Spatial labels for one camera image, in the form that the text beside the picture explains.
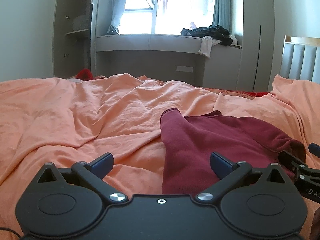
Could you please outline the grey window bench cabinet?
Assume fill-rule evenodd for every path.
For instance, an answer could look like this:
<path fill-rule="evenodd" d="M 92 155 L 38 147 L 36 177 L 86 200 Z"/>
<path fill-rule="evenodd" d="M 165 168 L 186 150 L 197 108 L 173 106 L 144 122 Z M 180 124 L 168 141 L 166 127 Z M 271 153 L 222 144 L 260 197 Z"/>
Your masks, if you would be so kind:
<path fill-rule="evenodd" d="M 199 54 L 196 37 L 159 34 L 98 36 L 95 72 L 111 76 L 129 73 L 161 81 L 235 90 L 240 69 L 240 45 L 212 46 L 210 57 Z"/>

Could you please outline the white hanging garment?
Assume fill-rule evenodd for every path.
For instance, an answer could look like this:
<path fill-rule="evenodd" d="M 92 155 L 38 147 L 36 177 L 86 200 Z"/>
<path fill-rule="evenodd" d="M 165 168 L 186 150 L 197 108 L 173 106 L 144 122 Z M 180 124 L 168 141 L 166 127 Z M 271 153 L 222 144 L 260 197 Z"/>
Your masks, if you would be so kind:
<path fill-rule="evenodd" d="M 212 47 L 220 44 L 221 42 L 222 42 L 221 40 L 217 40 L 211 36 L 205 36 L 202 38 L 201 46 L 198 53 L 210 59 Z"/>

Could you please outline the dark red long-sleeve shirt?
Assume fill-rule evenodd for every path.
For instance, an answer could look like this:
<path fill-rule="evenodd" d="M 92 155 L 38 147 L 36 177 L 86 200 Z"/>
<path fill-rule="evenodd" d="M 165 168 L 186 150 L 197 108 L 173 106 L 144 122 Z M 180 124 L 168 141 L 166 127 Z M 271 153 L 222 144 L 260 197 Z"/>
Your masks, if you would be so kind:
<path fill-rule="evenodd" d="M 201 116 L 182 116 L 176 108 L 160 119 L 165 146 L 163 194 L 190 194 L 204 191 L 219 181 L 210 167 L 210 155 L 217 152 L 227 159 L 246 161 L 266 168 L 287 151 L 305 161 L 304 145 L 285 132 L 254 117 L 224 116 L 219 111 Z"/>

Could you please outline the left grey curtain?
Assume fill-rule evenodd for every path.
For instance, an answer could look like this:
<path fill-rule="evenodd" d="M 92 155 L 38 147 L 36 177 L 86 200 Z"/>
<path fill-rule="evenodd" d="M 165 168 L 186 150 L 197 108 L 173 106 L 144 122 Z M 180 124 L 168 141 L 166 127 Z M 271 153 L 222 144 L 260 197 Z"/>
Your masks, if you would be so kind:
<path fill-rule="evenodd" d="M 107 35 L 119 34 L 120 21 L 125 11 L 126 0 L 112 0 L 111 23 L 107 30 Z"/>

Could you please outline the grey padded wooden headboard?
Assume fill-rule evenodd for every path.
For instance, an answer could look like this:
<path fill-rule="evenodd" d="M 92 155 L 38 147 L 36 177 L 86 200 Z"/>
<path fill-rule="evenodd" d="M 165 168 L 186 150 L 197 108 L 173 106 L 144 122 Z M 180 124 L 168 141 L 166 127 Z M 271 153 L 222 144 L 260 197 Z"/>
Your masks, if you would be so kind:
<path fill-rule="evenodd" d="M 280 76 L 319 84 L 319 38 L 285 36 Z"/>

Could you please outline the right grey curtain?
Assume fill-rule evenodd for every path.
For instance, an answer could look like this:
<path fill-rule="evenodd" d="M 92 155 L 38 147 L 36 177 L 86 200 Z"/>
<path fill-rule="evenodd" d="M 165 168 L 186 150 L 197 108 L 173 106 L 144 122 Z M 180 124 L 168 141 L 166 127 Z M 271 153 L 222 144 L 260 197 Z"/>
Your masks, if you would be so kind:
<path fill-rule="evenodd" d="M 215 0 L 213 25 L 230 30 L 231 24 L 231 0 Z"/>

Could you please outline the window with open sash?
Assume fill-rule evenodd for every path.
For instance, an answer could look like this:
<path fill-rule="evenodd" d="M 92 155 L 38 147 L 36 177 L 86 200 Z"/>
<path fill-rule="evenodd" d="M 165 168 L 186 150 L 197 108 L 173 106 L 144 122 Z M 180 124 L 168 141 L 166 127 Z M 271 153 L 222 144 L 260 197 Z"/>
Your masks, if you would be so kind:
<path fill-rule="evenodd" d="M 126 0 L 120 34 L 180 35 L 181 30 L 212 24 L 215 0 Z"/>

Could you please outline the open beige wardrobe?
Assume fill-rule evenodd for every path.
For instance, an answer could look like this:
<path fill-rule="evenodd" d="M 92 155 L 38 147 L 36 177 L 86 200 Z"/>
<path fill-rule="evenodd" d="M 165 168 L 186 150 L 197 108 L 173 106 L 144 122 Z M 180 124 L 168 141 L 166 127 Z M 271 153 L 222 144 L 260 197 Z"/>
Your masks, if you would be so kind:
<path fill-rule="evenodd" d="M 76 76 L 91 69 L 92 24 L 97 0 L 56 0 L 53 25 L 54 75 Z"/>

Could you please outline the tall beige closet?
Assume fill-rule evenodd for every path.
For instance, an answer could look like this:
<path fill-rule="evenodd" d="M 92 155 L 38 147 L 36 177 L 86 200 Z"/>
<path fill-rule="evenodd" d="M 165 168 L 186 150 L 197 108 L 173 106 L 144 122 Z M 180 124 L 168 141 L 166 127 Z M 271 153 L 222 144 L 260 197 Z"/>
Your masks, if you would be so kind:
<path fill-rule="evenodd" d="M 274 50 L 274 0 L 231 0 L 231 31 L 241 46 L 236 88 L 265 92 Z"/>

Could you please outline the grey curtain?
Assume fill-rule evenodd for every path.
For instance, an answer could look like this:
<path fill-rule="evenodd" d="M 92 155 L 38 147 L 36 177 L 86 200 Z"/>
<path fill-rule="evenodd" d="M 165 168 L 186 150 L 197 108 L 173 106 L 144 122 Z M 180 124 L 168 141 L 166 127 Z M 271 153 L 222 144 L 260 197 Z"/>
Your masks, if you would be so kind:
<path fill-rule="evenodd" d="M 107 30 L 107 35 L 119 34 L 120 21 L 125 11 L 126 0 L 112 0 L 111 23 Z"/>
<path fill-rule="evenodd" d="M 231 0 L 215 0 L 213 25 L 230 30 L 231 24 Z"/>

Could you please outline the red bed sheet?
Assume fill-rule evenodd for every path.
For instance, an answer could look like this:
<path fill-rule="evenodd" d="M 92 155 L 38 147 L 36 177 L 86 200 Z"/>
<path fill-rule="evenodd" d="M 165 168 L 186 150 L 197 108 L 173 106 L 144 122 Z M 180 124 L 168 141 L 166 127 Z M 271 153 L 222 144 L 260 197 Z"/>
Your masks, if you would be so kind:
<path fill-rule="evenodd" d="M 223 95 L 239 96 L 247 99 L 262 97 L 268 94 L 268 92 L 246 92 L 241 90 L 225 90 L 217 88 L 207 88 L 207 90 L 216 94 L 222 93 Z"/>

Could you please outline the dark clothes pile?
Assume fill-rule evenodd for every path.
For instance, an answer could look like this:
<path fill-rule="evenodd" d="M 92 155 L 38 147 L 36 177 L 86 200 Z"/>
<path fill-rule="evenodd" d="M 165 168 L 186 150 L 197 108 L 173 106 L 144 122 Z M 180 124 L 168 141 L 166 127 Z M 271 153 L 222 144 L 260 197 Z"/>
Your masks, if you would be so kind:
<path fill-rule="evenodd" d="M 224 46 L 230 46 L 233 43 L 233 39 L 230 38 L 231 33 L 229 30 L 223 28 L 220 25 L 210 25 L 208 27 L 199 27 L 193 30 L 183 28 L 181 30 L 182 36 L 203 38 L 205 36 L 212 37 Z"/>

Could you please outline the orange duvet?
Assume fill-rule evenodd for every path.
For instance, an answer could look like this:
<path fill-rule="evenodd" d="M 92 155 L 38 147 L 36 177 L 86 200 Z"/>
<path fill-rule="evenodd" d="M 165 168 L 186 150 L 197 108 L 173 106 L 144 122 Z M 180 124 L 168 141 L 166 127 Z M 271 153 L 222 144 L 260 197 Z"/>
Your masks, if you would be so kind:
<path fill-rule="evenodd" d="M 253 167 L 216 203 L 163 194 L 163 112 L 254 117 L 319 145 L 319 84 L 276 76 L 253 99 L 181 81 L 119 74 L 1 83 L 1 239 L 319 239 L 319 204 L 302 197 L 279 160 Z M 71 171 L 111 153 L 104 182 L 128 196 L 105 203 Z"/>

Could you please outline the red object beside bed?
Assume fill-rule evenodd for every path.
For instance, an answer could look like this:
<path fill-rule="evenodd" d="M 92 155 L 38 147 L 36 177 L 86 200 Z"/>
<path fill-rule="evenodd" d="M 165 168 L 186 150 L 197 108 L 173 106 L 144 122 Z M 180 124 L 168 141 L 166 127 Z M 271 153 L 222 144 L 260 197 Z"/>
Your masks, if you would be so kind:
<path fill-rule="evenodd" d="M 80 72 L 78 72 L 75 78 L 82 81 L 89 81 L 94 79 L 93 74 L 89 69 L 80 70 Z"/>

